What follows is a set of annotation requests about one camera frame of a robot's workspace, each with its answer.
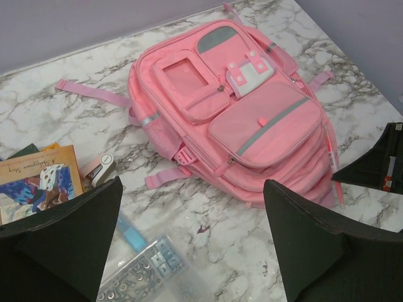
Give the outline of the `pink student backpack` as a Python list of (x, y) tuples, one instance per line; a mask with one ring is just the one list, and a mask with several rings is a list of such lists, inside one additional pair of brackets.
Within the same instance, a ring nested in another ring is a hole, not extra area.
[(218, 20), (148, 48), (130, 68), (128, 97), (67, 80), (57, 89), (128, 109), (132, 124), (176, 164), (146, 177), (149, 189), (196, 176), (260, 207), (273, 179), (330, 206), (325, 124), (335, 156), (337, 142), (316, 91), (332, 74), (305, 82), (297, 71), (258, 29)]

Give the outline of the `pink white mini stapler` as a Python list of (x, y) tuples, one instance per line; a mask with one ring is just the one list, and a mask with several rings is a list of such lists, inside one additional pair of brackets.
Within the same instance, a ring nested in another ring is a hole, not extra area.
[(81, 169), (81, 177), (89, 179), (92, 187), (104, 183), (115, 170), (116, 162), (110, 153), (103, 153)]

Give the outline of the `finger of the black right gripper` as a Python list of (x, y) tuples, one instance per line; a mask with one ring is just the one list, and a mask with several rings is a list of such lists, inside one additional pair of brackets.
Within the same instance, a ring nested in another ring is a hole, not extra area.
[(402, 191), (402, 123), (388, 123), (376, 144), (332, 180), (381, 191)]

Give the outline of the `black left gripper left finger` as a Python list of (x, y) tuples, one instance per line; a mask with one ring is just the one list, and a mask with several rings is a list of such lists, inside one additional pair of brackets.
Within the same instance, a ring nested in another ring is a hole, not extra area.
[(1, 226), (1, 301), (95, 301), (123, 185), (119, 177)]

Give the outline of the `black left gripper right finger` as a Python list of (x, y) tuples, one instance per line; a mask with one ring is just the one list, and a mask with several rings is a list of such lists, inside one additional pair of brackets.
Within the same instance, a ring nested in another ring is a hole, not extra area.
[(402, 301), (402, 234), (315, 204), (277, 181), (264, 202), (287, 301)]

